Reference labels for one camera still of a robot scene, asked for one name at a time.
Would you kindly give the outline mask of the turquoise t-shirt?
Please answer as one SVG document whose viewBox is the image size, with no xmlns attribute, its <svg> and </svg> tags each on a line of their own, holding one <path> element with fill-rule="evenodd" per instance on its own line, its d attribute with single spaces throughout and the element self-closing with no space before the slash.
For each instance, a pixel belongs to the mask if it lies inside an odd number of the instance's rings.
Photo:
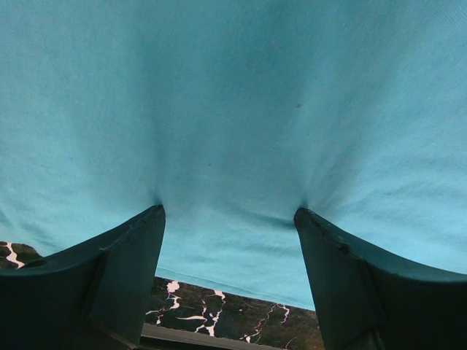
<svg viewBox="0 0 467 350">
<path fill-rule="evenodd" d="M 466 272 L 464 1 L 3 1 L 1 238 L 162 205 L 157 273 L 313 308 L 308 208 Z"/>
</svg>

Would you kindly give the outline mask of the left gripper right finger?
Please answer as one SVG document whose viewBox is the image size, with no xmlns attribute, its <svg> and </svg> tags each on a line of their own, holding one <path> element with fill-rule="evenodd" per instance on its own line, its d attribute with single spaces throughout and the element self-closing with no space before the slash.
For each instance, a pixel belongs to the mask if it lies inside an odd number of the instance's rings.
<svg viewBox="0 0 467 350">
<path fill-rule="evenodd" d="M 305 208 L 293 221 L 326 349 L 466 348 L 466 275 L 393 254 Z"/>
</svg>

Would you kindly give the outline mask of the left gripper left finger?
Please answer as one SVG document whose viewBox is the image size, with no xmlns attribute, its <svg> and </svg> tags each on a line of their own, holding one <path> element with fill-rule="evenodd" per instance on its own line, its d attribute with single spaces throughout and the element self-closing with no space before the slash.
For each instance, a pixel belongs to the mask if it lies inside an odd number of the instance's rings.
<svg viewBox="0 0 467 350">
<path fill-rule="evenodd" d="M 1 270 L 2 349 L 137 349 L 166 215 L 123 224 L 17 270 Z"/>
</svg>

